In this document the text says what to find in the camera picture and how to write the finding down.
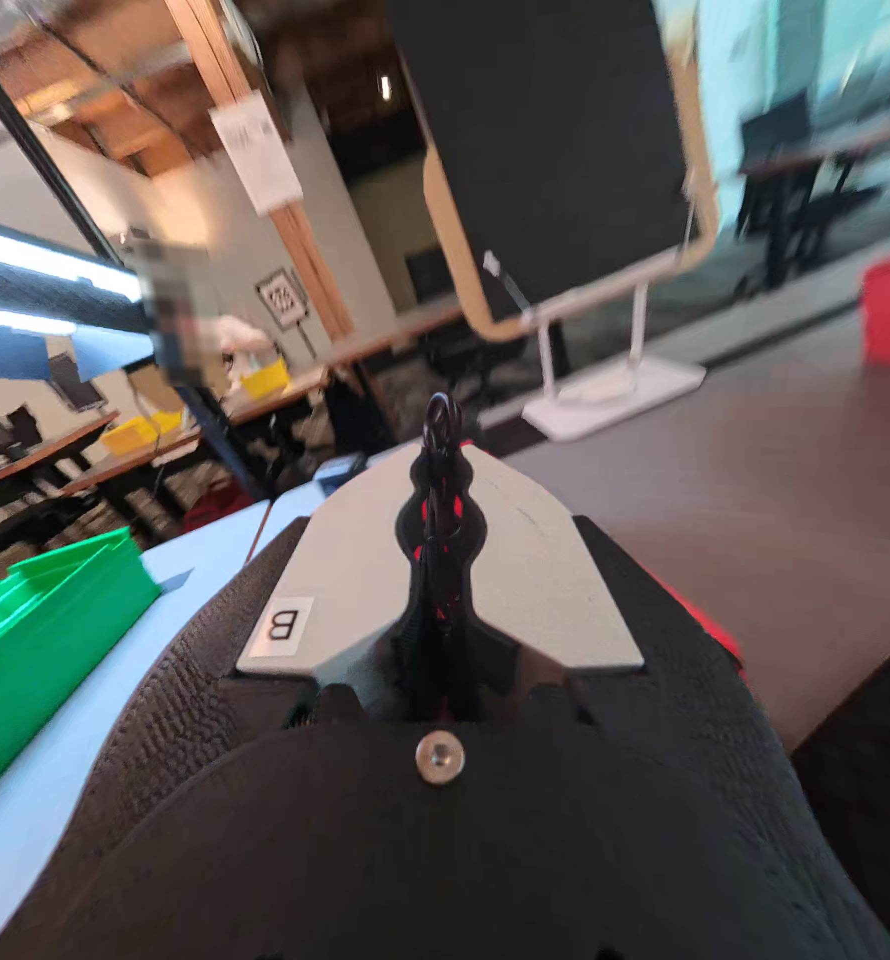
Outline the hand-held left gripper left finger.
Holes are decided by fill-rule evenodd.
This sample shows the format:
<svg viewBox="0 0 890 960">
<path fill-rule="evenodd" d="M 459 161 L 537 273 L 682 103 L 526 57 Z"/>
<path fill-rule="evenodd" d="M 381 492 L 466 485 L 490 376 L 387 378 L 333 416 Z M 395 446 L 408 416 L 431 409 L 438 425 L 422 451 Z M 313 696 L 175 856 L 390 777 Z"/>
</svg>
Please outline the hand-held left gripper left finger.
<svg viewBox="0 0 890 960">
<path fill-rule="evenodd" d="M 351 688 L 380 721 L 413 719 L 429 612 L 401 515 L 415 501 L 412 442 L 313 512 L 235 669 L 248 677 Z"/>
</svg>

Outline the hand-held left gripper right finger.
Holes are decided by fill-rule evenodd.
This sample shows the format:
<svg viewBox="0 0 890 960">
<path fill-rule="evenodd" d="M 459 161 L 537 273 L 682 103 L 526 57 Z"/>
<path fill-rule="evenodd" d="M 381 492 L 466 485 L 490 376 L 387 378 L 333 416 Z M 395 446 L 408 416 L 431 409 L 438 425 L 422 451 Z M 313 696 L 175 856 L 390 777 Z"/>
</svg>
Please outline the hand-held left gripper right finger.
<svg viewBox="0 0 890 960">
<path fill-rule="evenodd" d="M 571 511 L 473 444 L 455 452 L 454 564 L 462 666 L 481 714 L 515 714 L 537 688 L 630 677 L 644 655 Z"/>
</svg>

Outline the short black cable gold plugs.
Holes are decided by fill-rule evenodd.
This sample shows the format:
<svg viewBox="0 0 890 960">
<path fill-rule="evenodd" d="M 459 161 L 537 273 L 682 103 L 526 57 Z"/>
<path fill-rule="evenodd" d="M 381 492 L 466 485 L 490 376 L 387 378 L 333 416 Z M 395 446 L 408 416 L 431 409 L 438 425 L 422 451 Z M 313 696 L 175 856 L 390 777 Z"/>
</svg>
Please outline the short black cable gold plugs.
<svg viewBox="0 0 890 960">
<path fill-rule="evenodd" d="M 427 491 L 420 562 L 431 620 L 443 631 L 453 628 L 460 607 L 458 451 L 462 423 L 461 409 L 453 397 L 435 393 L 427 404 L 423 433 Z"/>
</svg>

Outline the red bag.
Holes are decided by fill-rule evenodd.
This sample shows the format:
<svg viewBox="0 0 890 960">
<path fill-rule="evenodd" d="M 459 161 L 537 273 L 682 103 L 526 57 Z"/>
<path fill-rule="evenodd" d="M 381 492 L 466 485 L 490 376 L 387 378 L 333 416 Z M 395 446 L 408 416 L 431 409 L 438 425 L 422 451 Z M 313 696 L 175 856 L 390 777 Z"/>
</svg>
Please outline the red bag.
<svg viewBox="0 0 890 960">
<path fill-rule="evenodd" d="M 211 483 L 185 512 L 182 533 L 188 534 L 255 504 L 247 489 L 229 476 Z"/>
</svg>

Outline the wooden top desk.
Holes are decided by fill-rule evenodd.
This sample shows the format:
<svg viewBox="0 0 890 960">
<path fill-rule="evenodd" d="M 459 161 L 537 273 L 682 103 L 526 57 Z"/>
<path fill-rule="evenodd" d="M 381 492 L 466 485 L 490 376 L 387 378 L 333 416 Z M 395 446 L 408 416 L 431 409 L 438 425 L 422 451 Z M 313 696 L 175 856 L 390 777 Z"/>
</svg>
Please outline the wooden top desk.
<svg viewBox="0 0 890 960">
<path fill-rule="evenodd" d="M 736 302 L 775 291 L 822 256 L 831 228 L 881 187 L 848 187 L 854 169 L 890 150 L 890 114 L 745 162 L 736 238 L 763 237 L 763 266 L 736 285 Z"/>
<path fill-rule="evenodd" d="M 463 317 L 456 294 L 440 295 L 394 318 L 391 326 L 378 332 L 356 329 L 331 343 L 315 364 L 333 371 L 350 368 L 369 357 L 397 350 L 420 340 L 433 330 L 454 323 Z"/>
<path fill-rule="evenodd" d="M 166 479 L 211 461 L 224 466 L 251 503 L 270 499 L 278 475 L 302 456 L 292 426 L 308 415 L 315 392 L 322 394 L 337 447 L 377 453 L 395 443 L 387 411 L 362 362 L 316 366 L 259 398 L 239 389 L 219 401 L 203 388 L 181 388 L 180 398 L 190 401 L 192 426 L 168 431 L 135 451 L 107 455 L 65 486 L 62 496 L 95 494 L 128 523 L 140 525 L 145 520 L 128 499 L 140 490 L 173 522 L 182 523 L 187 508 Z"/>
</svg>

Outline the yellow plastic bin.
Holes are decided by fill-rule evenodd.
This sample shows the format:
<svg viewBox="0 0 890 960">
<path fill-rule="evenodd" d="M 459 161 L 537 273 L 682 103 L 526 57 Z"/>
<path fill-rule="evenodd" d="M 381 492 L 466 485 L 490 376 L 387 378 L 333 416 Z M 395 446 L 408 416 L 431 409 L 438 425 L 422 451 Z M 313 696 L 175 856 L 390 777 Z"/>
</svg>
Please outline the yellow plastic bin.
<svg viewBox="0 0 890 960">
<path fill-rule="evenodd" d="M 155 412 L 135 416 L 103 432 L 99 442 L 108 454 L 124 457 L 147 447 L 155 449 L 162 438 L 183 425 L 183 412 Z"/>
<path fill-rule="evenodd" d="M 259 401 L 271 394 L 283 392 L 291 382 L 292 378 L 283 357 L 278 357 L 273 363 L 241 378 L 240 386 L 251 400 Z"/>
</svg>

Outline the black office chair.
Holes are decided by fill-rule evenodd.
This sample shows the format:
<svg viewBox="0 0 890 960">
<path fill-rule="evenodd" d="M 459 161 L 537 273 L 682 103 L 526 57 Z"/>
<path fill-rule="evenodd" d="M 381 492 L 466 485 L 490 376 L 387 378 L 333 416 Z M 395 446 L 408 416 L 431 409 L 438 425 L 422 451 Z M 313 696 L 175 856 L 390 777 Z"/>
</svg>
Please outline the black office chair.
<svg viewBox="0 0 890 960">
<path fill-rule="evenodd" d="M 501 400 L 493 375 L 498 367 L 523 357 L 527 338 L 488 341 L 460 319 L 424 334 L 420 346 L 427 366 L 447 382 L 452 396 L 457 395 L 460 381 L 476 377 L 478 386 L 468 395 L 467 402 L 484 405 Z"/>
</svg>

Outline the black white marker sign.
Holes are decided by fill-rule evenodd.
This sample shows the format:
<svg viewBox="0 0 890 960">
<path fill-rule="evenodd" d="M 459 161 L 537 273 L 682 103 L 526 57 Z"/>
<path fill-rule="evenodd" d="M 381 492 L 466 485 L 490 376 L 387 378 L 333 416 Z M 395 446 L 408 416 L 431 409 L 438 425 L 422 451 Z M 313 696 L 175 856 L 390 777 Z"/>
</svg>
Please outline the black white marker sign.
<svg viewBox="0 0 890 960">
<path fill-rule="evenodd" d="M 295 329 L 308 319 L 309 298 L 294 270 L 278 268 L 259 280 L 256 294 L 282 332 Z"/>
</svg>

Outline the green plastic bin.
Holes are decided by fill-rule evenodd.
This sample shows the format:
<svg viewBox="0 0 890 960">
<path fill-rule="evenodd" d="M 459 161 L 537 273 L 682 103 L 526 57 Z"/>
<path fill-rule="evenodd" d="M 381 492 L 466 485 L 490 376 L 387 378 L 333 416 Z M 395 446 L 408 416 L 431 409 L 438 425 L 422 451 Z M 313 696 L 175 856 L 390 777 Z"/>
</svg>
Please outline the green plastic bin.
<svg viewBox="0 0 890 960">
<path fill-rule="evenodd" d="M 124 529 L 0 579 L 0 776 L 159 598 Z"/>
</svg>

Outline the black padded mat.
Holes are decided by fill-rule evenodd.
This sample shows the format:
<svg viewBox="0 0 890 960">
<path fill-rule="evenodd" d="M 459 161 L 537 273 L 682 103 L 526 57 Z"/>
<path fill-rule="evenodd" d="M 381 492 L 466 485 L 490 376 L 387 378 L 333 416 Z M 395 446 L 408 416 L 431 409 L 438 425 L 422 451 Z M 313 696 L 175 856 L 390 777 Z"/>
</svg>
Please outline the black padded mat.
<svg viewBox="0 0 890 960">
<path fill-rule="evenodd" d="M 822 833 L 890 932 L 890 659 L 791 762 Z"/>
</svg>

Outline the LED panel light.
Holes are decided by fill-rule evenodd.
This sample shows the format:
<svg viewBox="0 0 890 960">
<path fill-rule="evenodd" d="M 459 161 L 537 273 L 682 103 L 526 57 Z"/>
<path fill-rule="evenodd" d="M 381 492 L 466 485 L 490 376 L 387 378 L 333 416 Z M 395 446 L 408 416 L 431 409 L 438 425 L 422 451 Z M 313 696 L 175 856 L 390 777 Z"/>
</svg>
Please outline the LED panel light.
<svg viewBox="0 0 890 960">
<path fill-rule="evenodd" d="M 132 271 L 0 225 L 0 379 L 50 379 L 48 338 L 84 380 L 154 356 Z"/>
</svg>

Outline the white paper sign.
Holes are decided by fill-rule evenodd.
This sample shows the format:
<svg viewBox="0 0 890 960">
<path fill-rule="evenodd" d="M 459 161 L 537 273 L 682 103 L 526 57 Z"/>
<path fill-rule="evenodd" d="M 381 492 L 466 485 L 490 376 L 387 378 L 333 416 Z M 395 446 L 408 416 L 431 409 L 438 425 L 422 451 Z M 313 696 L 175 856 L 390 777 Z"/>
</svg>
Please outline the white paper sign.
<svg viewBox="0 0 890 960">
<path fill-rule="evenodd" d="M 268 103 L 258 90 L 210 110 L 211 124 L 254 210 L 267 215 L 304 198 Z"/>
</svg>

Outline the black tripod pole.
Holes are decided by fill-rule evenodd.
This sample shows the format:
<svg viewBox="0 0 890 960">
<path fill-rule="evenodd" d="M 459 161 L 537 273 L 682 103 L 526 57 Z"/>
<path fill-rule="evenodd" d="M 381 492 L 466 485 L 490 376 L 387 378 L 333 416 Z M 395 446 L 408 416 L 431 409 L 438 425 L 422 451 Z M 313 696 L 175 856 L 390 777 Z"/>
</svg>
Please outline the black tripod pole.
<svg viewBox="0 0 890 960">
<path fill-rule="evenodd" d="M 64 174 L 1 85 L 0 122 L 79 233 L 96 253 L 99 262 L 123 272 L 125 265 L 121 257 L 94 222 Z M 190 413 L 194 415 L 205 440 L 240 483 L 247 488 L 249 494 L 257 499 L 271 498 L 274 486 L 269 484 L 265 476 L 259 472 L 245 442 L 235 432 L 231 421 L 205 381 L 189 373 L 175 372 L 171 367 L 167 367 L 165 371 L 170 384 L 186 403 Z"/>
</svg>

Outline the wooden support post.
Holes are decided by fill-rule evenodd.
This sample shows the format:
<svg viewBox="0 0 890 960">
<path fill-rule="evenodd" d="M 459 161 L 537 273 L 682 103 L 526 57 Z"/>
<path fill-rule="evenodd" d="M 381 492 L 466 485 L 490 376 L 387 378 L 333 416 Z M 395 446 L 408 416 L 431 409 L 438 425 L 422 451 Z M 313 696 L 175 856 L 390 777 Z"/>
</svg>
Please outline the wooden support post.
<svg viewBox="0 0 890 960">
<path fill-rule="evenodd" d="M 258 90 L 268 103 L 284 143 L 290 133 L 283 126 L 263 73 L 228 39 L 217 2 L 167 1 L 165 4 L 209 91 L 213 107 L 226 106 Z M 330 340 L 353 333 L 355 325 L 334 276 L 321 257 L 302 201 L 264 216 L 280 235 Z"/>
</svg>

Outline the black board with wooden frame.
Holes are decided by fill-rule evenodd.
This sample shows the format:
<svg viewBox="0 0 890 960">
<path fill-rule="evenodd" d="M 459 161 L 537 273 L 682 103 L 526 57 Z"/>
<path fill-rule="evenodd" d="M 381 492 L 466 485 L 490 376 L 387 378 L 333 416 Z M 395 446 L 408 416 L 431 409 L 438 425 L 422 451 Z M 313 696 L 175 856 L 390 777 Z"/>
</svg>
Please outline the black board with wooden frame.
<svg viewBox="0 0 890 960">
<path fill-rule="evenodd" d="M 700 264 L 719 228 L 698 64 L 648 1 L 395 1 L 424 191 L 492 342 Z"/>
</svg>

